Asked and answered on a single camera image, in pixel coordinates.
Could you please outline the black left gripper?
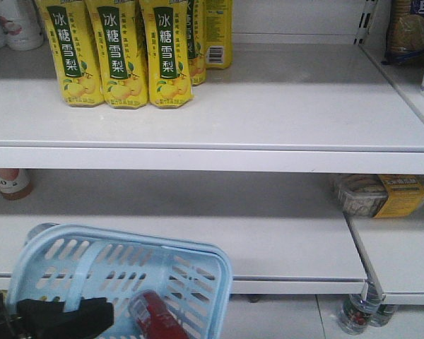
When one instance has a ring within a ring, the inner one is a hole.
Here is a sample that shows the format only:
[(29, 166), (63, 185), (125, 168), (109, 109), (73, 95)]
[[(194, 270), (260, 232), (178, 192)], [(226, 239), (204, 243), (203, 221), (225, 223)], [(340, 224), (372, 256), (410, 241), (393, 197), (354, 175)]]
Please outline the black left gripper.
[[(62, 338), (63, 302), (24, 299), (16, 304), (24, 328), (34, 338)], [(106, 298), (82, 299), (79, 308), (68, 313), (67, 338), (96, 338), (114, 325), (114, 306)], [(11, 320), (0, 294), (0, 338), (24, 338)]]

